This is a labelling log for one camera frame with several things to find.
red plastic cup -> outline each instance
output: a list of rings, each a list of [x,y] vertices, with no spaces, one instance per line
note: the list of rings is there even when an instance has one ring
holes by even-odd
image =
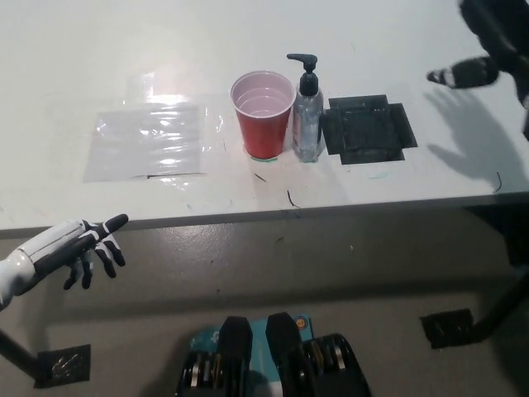
[[[283,150],[296,90],[281,74],[260,70],[240,77],[231,87],[246,151],[256,159],[271,159]]]

gray floor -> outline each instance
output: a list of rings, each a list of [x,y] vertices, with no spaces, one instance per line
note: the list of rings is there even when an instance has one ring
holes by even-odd
[[[117,237],[128,264],[115,280],[99,271],[89,291],[64,292],[59,271],[0,315],[34,352],[92,344],[92,380],[35,391],[0,359],[1,396],[169,397],[191,334],[282,310],[310,313],[317,335],[343,333],[375,396],[529,395],[529,309],[471,347],[432,351],[422,334],[419,316],[482,313],[512,281],[502,239],[462,210]],[[19,243],[0,242],[0,256]]]

pump dispenser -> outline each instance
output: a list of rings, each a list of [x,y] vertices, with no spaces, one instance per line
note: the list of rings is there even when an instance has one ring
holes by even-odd
[[[288,54],[290,60],[303,62],[305,73],[299,80],[293,105],[293,148],[303,163],[317,161],[320,154],[320,117],[323,113],[323,94],[313,73],[317,57],[309,54]]]

pump bottle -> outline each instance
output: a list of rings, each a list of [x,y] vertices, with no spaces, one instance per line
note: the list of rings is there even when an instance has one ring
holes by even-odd
[[[293,148],[302,163],[314,163],[320,154],[323,94],[313,73],[317,57],[309,54],[288,54],[290,60],[303,62],[305,73],[299,80],[293,105]]]

robotic hand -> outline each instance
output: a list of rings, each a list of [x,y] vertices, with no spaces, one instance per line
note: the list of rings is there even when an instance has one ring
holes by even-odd
[[[70,289],[80,278],[87,289],[92,280],[94,249],[105,271],[116,277],[112,259],[125,265],[122,251],[112,233],[128,222],[128,216],[118,215],[97,226],[83,220],[61,223],[33,237],[0,261],[0,310],[6,308],[13,296],[32,289],[49,273],[63,265],[70,268],[64,289]]]
[[[529,110],[529,5],[526,0],[460,0],[460,11],[488,56],[435,70],[428,80],[451,88],[490,85],[509,73]]]

